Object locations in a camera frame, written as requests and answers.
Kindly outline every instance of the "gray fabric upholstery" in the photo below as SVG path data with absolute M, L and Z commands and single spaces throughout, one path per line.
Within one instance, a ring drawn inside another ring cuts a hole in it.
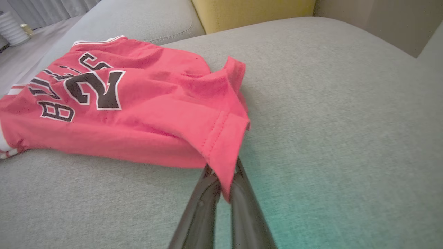
M 240 156 L 280 249 L 441 248 L 443 75 L 319 17 L 165 46 L 213 70 L 246 63 Z M 0 164 L 0 248 L 14 249 L 166 248 L 200 174 L 48 150 Z M 217 217 L 230 248 L 223 200 Z
M 38 71 L 63 56 L 78 40 L 105 41 L 125 35 L 161 45 L 204 34 L 189 0 L 101 1 L 42 58 Z
M 240 157 L 281 249 L 441 248 L 443 75 L 320 17 L 165 46 L 213 70 L 228 55 L 246 63 L 251 131 Z M 218 248 L 227 237 L 219 232 Z

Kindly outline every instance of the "yellow pillow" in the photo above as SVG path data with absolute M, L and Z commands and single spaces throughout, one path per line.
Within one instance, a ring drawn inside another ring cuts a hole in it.
M 312 16 L 315 0 L 192 0 L 206 33 L 298 16 Z

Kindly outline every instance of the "basketball jersey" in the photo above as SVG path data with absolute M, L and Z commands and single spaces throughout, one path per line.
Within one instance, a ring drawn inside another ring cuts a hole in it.
M 75 42 L 0 100 L 0 156 L 33 148 L 203 168 L 228 200 L 249 124 L 245 65 L 211 73 L 197 54 L 119 36 Z

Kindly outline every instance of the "curtain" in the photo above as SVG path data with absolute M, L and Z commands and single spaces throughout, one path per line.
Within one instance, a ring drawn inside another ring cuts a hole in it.
M 101 0 L 8 0 L 31 29 L 80 16 Z

